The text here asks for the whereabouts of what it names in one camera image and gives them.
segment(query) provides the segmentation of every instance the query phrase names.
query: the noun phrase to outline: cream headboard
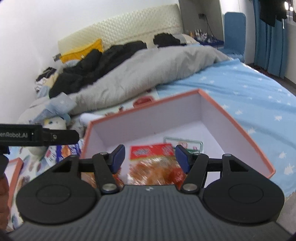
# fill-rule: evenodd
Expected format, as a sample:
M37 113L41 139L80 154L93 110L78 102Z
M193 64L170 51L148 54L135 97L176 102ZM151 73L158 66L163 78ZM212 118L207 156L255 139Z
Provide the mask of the cream headboard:
M152 41L162 32L183 33L181 13L177 4L146 8L125 13L83 28L58 41L61 54L102 39L104 49L130 41Z

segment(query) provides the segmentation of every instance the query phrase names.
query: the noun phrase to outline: red label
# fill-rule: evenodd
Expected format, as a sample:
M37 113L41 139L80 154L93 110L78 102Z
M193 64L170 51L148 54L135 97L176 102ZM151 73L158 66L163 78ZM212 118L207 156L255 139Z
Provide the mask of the red label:
M172 144L131 146L130 160L154 156L174 156Z
M46 157L49 157L51 153L52 153L52 152L48 149L47 152L46 152L46 154L45 154L45 156L46 156Z

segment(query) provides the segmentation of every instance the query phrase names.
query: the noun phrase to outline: light blue bedsheet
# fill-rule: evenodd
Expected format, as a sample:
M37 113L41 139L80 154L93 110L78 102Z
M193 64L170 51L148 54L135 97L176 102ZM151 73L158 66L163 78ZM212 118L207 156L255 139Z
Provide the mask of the light blue bedsheet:
M160 98L196 88L205 90L251 135L274 165L271 180L285 196L296 191L296 97L238 59L156 87Z

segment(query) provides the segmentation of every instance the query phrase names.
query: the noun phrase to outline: ribbed gray surface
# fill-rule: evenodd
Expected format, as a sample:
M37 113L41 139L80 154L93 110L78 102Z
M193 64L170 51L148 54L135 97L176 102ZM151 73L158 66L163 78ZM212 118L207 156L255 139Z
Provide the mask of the ribbed gray surface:
M104 196L93 211L70 224L48 227L23 224L10 234L15 241L284 241L289 233L276 223L240 227L213 217L199 198L175 186L125 186Z

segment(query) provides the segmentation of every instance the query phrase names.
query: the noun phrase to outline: orange snack package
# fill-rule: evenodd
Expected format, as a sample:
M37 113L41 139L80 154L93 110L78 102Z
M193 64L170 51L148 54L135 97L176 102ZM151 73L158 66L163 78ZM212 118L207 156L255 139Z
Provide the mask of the orange snack package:
M185 180L171 144L133 146L130 160L133 163L128 174L130 185L175 184L180 189Z
M119 171L116 173L116 174L113 174L113 178L117 184L117 186L122 189L123 186L124 186L124 183L123 181L119 178L118 174L120 173L120 169ZM96 188L97 187L97 184L96 184L96 180L95 180L95 177L94 177L94 173L93 172L82 172L81 173L81 180L87 182L88 184L90 184L93 188Z

